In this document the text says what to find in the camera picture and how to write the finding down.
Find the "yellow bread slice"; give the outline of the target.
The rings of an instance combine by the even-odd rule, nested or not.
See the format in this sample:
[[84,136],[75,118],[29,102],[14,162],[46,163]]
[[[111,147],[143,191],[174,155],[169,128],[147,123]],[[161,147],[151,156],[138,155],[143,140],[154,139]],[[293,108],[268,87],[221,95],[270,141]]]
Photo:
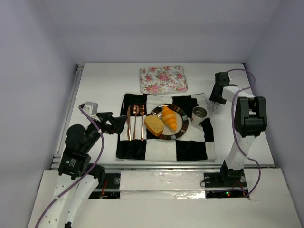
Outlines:
[[155,115],[146,116],[144,120],[146,128],[155,136],[160,136],[164,131],[164,123]]

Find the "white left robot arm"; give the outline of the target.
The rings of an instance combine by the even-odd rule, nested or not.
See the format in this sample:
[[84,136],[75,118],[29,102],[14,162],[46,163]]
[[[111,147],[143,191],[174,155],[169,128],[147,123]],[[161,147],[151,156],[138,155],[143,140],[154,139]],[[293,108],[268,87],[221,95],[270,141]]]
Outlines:
[[104,133],[120,134],[127,117],[93,113],[82,106],[80,111],[90,124],[68,128],[52,200],[36,222],[37,228],[73,227],[93,190],[105,182],[105,168],[96,161],[91,163],[88,153],[98,140],[104,141]]

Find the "orange striped croissant bread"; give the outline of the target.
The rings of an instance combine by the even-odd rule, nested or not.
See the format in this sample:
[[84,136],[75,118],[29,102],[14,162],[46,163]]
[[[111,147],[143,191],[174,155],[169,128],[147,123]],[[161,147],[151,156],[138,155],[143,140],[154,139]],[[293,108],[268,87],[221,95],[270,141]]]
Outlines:
[[175,132],[177,130],[177,118],[173,110],[164,106],[161,117],[162,121],[170,128],[171,131]]

